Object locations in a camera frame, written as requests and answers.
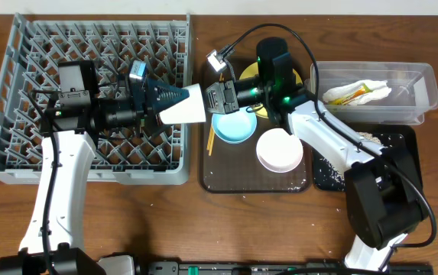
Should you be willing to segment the white napkin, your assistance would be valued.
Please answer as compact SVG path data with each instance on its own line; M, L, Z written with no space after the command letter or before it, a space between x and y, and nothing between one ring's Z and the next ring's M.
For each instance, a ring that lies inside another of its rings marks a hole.
M341 96L345 95L349 89L354 88L355 86L359 86L362 83L366 84L366 86L370 88L372 92L359 96L348 105L366 105L369 102L384 99L391 93L392 90L392 88L388 87L387 80L375 81L364 79L348 85L334 87L327 90L323 94L323 101L330 105L330 101L340 98Z

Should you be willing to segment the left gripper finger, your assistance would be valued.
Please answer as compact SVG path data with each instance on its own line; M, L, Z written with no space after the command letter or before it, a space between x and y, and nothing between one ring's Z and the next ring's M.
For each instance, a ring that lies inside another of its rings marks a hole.
M147 103L155 113L167 110L190 97L186 89L170 86L155 79L147 79L146 84Z
M147 137L155 138L165 132L169 125L164 124L159 115L155 115L143 118L141 120L141 128Z

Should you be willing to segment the white cup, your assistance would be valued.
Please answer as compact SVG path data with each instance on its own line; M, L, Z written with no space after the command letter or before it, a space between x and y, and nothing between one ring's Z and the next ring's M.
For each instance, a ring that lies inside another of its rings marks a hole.
M193 124L206 121L203 95L199 84L185 87L190 96L182 102L159 113L165 125Z

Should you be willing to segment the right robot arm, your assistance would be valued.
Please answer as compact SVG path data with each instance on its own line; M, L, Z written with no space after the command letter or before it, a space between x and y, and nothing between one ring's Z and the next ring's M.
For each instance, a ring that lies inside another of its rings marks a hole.
M297 85L285 39L261 40L256 57L257 75L206 89L208 112L226 115L261 104L288 137L307 143L343 173L349 222L356 233L344 264L350 273L388 271L393 253L407 246L407 235L423 220L434 219L410 151L364 139Z

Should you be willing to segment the white bowl with rice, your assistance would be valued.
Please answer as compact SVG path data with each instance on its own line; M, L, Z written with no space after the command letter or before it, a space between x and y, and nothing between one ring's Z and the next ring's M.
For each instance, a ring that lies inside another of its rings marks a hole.
M288 134L283 128L273 128L263 133L256 144L260 164L274 173L294 170L303 159L300 139Z

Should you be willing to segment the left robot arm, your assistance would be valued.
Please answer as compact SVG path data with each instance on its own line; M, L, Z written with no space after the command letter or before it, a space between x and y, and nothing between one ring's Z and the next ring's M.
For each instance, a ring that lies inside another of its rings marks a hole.
M183 117L183 104L201 96L199 85L170 86L147 77L135 61L129 74L117 75L122 99L100 99L96 65L91 60L62 62L60 88L37 108L43 136L41 180L34 211L19 251L0 258L0 274L137 274L130 254L93 260L84 249L83 208L89 169L102 131L153 121L160 129L166 112Z

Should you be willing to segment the green red snack wrapper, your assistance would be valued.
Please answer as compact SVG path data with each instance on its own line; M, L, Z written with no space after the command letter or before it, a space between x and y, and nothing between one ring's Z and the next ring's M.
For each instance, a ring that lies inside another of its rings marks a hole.
M359 86L355 86L348 90L348 92L341 96L340 98L334 99L330 101L330 105L348 105L350 102L354 101L361 95L372 92L370 88L366 86L366 84L362 83Z

